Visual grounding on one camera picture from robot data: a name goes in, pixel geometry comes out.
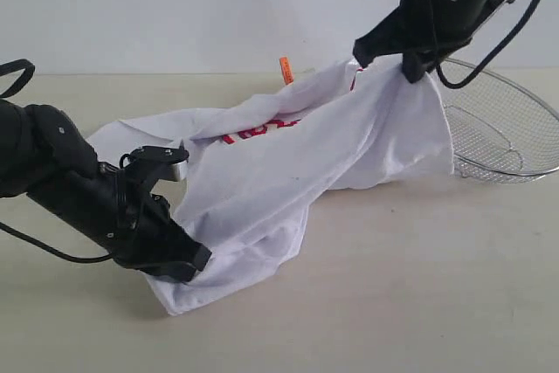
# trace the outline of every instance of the beige table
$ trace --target beige table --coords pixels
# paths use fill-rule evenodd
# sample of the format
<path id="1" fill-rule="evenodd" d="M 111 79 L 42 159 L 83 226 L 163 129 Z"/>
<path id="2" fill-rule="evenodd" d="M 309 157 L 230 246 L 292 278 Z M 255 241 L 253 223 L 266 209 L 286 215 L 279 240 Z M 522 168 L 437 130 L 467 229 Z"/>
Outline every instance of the beige table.
<path id="1" fill-rule="evenodd" d="M 557 70 L 507 71 L 559 107 Z M 37 77 L 17 103 L 86 134 L 117 117 L 228 107 L 279 75 Z M 0 371 L 555 372 L 559 176 L 458 178 L 328 193 L 301 255 L 270 280 L 176 318 L 139 273 L 76 266 L 0 233 Z M 176 200 L 179 185 L 163 192 Z M 24 197 L 0 219 L 67 252 L 95 244 Z"/>

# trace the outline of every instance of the orange tag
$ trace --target orange tag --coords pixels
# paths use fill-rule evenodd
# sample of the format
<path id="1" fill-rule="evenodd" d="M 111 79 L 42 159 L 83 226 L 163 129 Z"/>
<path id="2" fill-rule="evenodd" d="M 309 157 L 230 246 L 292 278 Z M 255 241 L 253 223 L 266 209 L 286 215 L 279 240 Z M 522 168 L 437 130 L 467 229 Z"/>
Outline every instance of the orange tag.
<path id="1" fill-rule="evenodd" d="M 286 82 L 286 85 L 293 83 L 293 74 L 291 73 L 289 59 L 287 57 L 282 57 L 279 59 L 279 65 L 281 66 L 281 74 L 283 74 L 283 80 Z"/>

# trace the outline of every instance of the white t-shirt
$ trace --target white t-shirt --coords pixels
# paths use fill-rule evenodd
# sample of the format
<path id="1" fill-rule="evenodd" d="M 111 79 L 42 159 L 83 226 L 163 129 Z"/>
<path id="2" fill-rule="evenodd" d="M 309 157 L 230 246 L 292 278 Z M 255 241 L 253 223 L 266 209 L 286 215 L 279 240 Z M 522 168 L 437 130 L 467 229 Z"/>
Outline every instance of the white t-shirt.
<path id="1" fill-rule="evenodd" d="M 141 145 L 190 152 L 175 220 L 213 255 L 189 284 L 147 276 L 181 314 L 273 275 L 299 253 L 310 204 L 325 190 L 452 173 L 452 144 L 430 77 L 342 61 L 231 109 L 185 109 L 108 124 L 89 141 L 118 162 Z"/>

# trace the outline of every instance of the white wall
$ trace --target white wall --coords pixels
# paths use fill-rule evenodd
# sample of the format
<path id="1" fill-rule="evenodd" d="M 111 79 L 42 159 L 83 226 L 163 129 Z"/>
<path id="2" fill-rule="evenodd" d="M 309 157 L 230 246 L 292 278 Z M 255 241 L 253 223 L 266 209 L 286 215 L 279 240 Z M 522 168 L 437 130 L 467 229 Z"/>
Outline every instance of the white wall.
<path id="1" fill-rule="evenodd" d="M 213 73 L 297 70 L 350 54 L 398 0 L 2 0 L 0 61 L 42 73 Z M 527 0 L 502 12 L 460 54 L 479 60 Z M 559 66 L 557 0 L 544 0 L 499 66 Z"/>

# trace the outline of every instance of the metal strainer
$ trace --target metal strainer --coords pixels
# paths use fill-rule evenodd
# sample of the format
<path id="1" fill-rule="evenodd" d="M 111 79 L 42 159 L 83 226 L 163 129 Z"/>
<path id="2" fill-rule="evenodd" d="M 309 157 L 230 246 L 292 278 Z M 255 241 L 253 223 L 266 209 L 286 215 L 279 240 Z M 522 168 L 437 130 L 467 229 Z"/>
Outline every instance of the metal strainer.
<path id="1" fill-rule="evenodd" d="M 449 79 L 473 66 L 448 59 Z M 459 175 L 493 183 L 525 183 L 559 170 L 559 114 L 533 93 L 484 71 L 459 90 L 441 95 Z"/>

